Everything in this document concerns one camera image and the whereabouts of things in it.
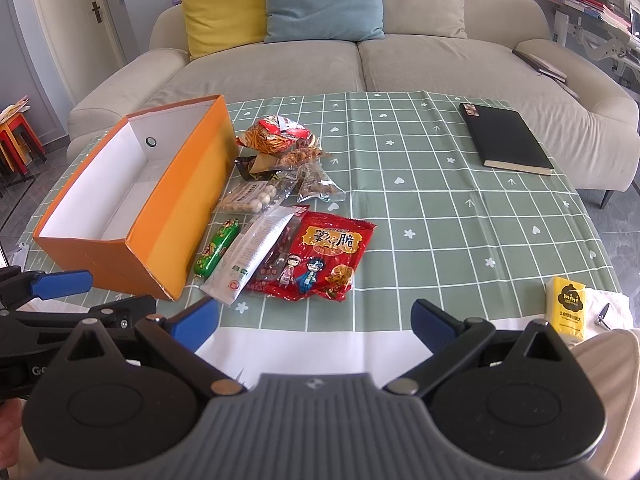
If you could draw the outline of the person's left hand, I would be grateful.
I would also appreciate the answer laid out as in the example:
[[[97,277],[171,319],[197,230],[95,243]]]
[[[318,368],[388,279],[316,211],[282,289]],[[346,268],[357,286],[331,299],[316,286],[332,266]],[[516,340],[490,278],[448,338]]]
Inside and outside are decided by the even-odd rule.
[[[0,468],[9,469],[23,458],[23,408],[21,399],[6,400],[0,410]]]

